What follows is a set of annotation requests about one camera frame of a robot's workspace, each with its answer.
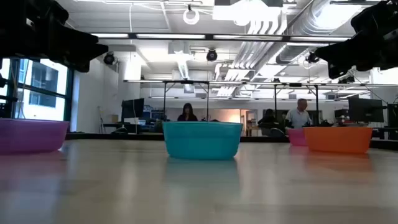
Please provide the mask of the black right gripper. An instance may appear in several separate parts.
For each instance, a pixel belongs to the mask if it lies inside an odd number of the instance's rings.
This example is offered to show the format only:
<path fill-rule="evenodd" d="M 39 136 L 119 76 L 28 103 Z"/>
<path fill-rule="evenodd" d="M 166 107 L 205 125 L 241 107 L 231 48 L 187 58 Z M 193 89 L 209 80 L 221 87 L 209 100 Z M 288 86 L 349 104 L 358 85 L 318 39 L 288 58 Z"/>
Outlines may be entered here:
<path fill-rule="evenodd" d="M 317 48 L 315 55 L 327 62 L 354 62 L 358 70 L 388 70 L 397 66 L 397 1 L 380 1 L 367 7 L 352 18 L 351 26 L 354 36 Z M 342 77 L 353 67 L 328 63 L 328 77 Z"/>

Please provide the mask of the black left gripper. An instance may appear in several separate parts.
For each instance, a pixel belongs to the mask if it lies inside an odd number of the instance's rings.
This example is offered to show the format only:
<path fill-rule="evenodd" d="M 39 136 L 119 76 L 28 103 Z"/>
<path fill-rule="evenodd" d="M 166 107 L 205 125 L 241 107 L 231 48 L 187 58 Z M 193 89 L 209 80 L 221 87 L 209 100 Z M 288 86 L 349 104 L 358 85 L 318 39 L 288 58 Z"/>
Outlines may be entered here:
<path fill-rule="evenodd" d="M 108 52 L 99 38 L 65 27 L 69 13 L 57 1 L 1 1 L 1 57 L 72 59 L 63 65 L 90 71 L 90 60 Z"/>

